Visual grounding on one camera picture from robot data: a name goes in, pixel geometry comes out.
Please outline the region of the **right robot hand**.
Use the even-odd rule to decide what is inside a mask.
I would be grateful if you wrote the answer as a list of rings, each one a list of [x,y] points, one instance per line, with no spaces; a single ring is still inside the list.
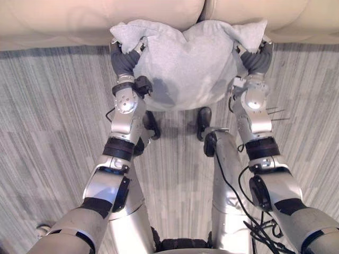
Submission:
[[[249,52],[241,44],[236,46],[236,52],[249,75],[265,75],[267,73],[273,57],[273,46],[274,44],[271,41],[262,41],[255,53]]]

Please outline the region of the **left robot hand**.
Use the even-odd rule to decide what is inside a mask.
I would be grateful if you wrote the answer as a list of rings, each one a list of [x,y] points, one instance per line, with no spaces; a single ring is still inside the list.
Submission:
[[[129,52],[122,52],[122,44],[113,38],[110,41],[110,57],[113,70],[120,78],[122,76],[133,76],[133,69],[138,63],[143,51],[147,46],[147,38],[141,37],[137,45]]]

